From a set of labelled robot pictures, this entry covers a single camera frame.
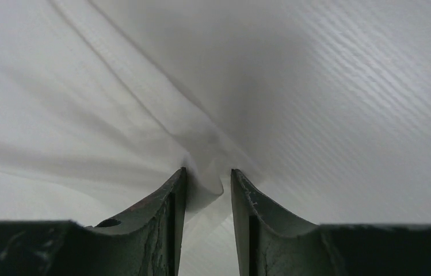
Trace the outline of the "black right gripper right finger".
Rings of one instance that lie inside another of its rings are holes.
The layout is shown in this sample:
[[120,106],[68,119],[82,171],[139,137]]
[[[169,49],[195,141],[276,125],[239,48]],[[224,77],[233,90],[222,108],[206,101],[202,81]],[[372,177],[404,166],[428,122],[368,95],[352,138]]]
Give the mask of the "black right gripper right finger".
[[314,224],[231,172],[240,275],[431,275],[431,224]]

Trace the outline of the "white printed t-shirt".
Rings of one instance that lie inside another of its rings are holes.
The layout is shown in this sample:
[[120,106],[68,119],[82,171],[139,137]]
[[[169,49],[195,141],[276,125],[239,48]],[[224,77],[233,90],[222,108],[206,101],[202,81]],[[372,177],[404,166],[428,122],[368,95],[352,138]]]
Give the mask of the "white printed t-shirt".
[[181,275],[237,275],[230,171],[313,223],[431,223],[431,1],[0,1],[0,220],[194,175]]

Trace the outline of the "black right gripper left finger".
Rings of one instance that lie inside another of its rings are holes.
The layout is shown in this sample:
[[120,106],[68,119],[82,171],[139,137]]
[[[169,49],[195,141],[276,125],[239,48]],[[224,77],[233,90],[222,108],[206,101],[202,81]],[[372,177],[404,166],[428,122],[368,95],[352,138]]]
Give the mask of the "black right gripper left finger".
[[188,173],[98,225],[0,221],[0,275],[177,275]]

